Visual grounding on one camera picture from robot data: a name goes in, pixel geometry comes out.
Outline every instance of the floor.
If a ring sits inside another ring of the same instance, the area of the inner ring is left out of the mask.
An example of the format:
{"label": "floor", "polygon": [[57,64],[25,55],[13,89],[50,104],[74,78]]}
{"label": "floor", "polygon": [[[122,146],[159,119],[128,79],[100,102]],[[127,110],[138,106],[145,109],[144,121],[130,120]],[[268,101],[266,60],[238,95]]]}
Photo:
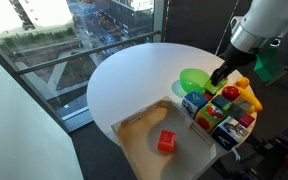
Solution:
{"label": "floor", "polygon": [[[268,139],[281,134],[288,127],[288,76],[266,86],[253,72],[253,67],[254,63],[239,68],[239,71],[250,79],[253,91],[264,107],[264,112],[258,114],[253,134],[258,139]],[[85,180],[136,179],[121,148],[110,141],[95,123],[72,132],[71,137]],[[244,156],[252,150],[247,143],[244,143],[238,151]],[[254,159],[248,164],[241,165],[234,160],[232,153],[221,159],[230,171],[252,166],[257,161]],[[204,179],[221,180],[223,178],[209,168],[199,178],[199,180]]]}

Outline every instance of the red toy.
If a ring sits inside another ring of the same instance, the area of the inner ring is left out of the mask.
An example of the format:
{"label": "red toy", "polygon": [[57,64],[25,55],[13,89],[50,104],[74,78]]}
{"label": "red toy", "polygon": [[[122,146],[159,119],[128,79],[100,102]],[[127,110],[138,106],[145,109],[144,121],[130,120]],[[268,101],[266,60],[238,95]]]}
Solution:
{"label": "red toy", "polygon": [[164,129],[161,130],[157,148],[166,152],[173,152],[176,134]]}

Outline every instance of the white wall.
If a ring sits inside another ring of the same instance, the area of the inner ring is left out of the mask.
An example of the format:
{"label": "white wall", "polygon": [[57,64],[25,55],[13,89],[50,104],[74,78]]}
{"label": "white wall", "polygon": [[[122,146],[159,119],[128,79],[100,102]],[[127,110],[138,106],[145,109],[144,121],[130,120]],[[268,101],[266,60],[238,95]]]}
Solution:
{"label": "white wall", "polygon": [[0,180],[83,179],[71,138],[0,66]]}

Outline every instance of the green object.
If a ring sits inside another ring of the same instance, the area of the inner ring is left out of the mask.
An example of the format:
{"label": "green object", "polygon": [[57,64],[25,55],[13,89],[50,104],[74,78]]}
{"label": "green object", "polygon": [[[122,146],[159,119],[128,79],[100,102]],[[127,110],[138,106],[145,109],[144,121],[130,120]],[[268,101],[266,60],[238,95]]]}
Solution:
{"label": "green object", "polygon": [[222,89],[224,87],[224,85],[227,83],[227,79],[222,79],[217,86],[213,86],[211,80],[209,79],[205,84],[204,87],[205,89],[207,89],[210,93],[212,94],[216,94],[217,91],[219,91],[220,89]]}
{"label": "green object", "polygon": [[277,48],[267,48],[257,55],[254,71],[262,81],[274,79],[283,71],[283,65],[278,60]]}
{"label": "green object", "polygon": [[192,90],[202,93],[205,90],[204,84],[209,78],[210,75],[205,71],[195,68],[184,69],[180,73],[181,86],[187,93]]}

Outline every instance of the wooden tray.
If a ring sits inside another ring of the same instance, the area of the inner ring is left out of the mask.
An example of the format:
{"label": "wooden tray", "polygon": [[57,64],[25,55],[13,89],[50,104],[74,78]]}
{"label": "wooden tray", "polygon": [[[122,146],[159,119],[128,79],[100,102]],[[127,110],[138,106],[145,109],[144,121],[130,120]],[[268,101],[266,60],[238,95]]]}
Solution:
{"label": "wooden tray", "polygon": [[[196,179],[225,153],[168,97],[112,125],[112,129],[138,179]],[[157,149],[162,129],[176,133],[173,153]]]}

